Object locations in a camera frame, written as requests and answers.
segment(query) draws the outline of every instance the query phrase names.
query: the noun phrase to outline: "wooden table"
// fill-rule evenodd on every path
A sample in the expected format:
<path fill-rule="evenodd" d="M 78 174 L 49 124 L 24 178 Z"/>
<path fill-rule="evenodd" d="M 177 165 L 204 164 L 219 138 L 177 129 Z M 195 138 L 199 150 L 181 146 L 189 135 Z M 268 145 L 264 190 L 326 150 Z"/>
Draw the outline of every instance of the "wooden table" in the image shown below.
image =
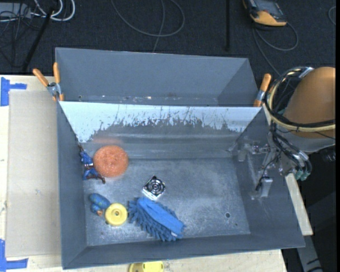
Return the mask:
<path fill-rule="evenodd" d="M 26 90 L 11 90 L 13 92 L 38 91 L 43 97 L 50 97 L 45 87 L 34 76 L 0 75 L 10 80 L 11 84 L 25 83 Z M 48 81 L 54 82 L 53 77 L 47 77 Z M 8 157 L 9 157 L 9 110 L 10 106 L 0 107 L 0 239 L 6 239 L 6 214 L 10 209 L 7 199 L 7 178 L 8 178 Z M 297 218 L 304 236 L 312 235 L 312 228 L 309 223 L 303 200 L 294 176 L 287 176 L 287 184 L 290 190 L 291 199 L 295 206 Z M 62 271 L 60 254 L 25 255 L 29 258 L 27 269 L 18 271 Z M 24 257 L 8 257 L 8 260 L 21 259 Z M 227 254 L 221 256 L 197 257 L 181 260 L 163 261 L 164 271 L 264 271 L 277 272 L 286 271 L 284 260 L 280 250 L 261 252 L 246 252 Z M 93 267 L 86 269 L 75 269 L 74 271 L 128 271 L 129 265 L 114 265 L 107 267 Z"/>

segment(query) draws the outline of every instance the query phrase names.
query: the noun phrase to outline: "gray bin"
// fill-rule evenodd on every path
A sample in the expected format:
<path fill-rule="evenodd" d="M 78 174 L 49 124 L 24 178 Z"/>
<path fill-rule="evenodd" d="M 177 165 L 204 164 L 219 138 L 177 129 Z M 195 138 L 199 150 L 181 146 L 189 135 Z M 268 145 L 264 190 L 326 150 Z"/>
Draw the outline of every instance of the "gray bin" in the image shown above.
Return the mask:
<path fill-rule="evenodd" d="M 252 200 L 264 154 L 236 156 L 243 142 L 267 143 L 246 58 L 57 48 L 56 61 L 64 269 L 304 246 L 284 178 L 270 171 L 269 196 Z M 119 145 L 129 167 L 104 185 L 83 181 L 78 144 L 90 155 Z M 89 194 L 126 206 L 153 175 L 166 185 L 158 201 L 186 225 L 183 239 L 155 240 L 90 212 Z"/>

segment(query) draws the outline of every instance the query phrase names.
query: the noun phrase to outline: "yellow disc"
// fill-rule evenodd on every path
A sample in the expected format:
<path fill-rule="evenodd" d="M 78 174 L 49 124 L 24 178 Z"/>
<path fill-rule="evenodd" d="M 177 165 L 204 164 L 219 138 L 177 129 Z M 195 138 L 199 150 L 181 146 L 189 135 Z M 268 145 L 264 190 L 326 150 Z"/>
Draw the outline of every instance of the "yellow disc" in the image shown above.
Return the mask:
<path fill-rule="evenodd" d="M 127 209 L 120 203 L 111 204 L 104 214 L 106 222 L 112 226 L 120 226 L 127 219 Z"/>
<path fill-rule="evenodd" d="M 133 263 L 130 265 L 129 272 L 163 272 L 164 264 L 161 261 Z"/>

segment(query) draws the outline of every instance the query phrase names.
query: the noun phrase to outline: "blue tape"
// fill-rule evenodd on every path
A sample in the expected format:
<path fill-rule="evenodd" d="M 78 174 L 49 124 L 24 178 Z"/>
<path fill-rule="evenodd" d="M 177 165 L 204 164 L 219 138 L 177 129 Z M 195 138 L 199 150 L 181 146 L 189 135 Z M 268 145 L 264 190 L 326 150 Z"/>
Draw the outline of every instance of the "blue tape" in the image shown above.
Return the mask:
<path fill-rule="evenodd" d="M 28 258 L 15 261 L 6 261 L 5 258 L 5 241 L 0 239 L 0 272 L 8 269 L 24 269 L 28 265 Z"/>
<path fill-rule="evenodd" d="M 10 80 L 1 77 L 1 91 L 0 91 L 0 106 L 8 106 L 9 105 L 9 90 L 17 89 L 17 90 L 26 90 L 27 85 L 16 83 L 10 84 Z"/>

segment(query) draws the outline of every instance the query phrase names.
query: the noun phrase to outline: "bin floor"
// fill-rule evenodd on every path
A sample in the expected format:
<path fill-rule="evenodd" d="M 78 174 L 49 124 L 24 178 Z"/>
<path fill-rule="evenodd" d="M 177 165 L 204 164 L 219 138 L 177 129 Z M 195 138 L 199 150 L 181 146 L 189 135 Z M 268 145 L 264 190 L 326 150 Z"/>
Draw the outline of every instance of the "bin floor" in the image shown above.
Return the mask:
<path fill-rule="evenodd" d="M 155 240 L 134 223 L 120 227 L 105 224 L 90 211 L 88 196 L 99 193 L 111 203 L 128 207 L 143 196 L 142 187 L 155 175 L 165 184 L 158 202 L 172 209 L 186 225 L 184 238 L 250 233 L 232 158 L 130 159 L 126 172 L 117 178 L 83 181 L 87 245 L 107 245 Z"/>

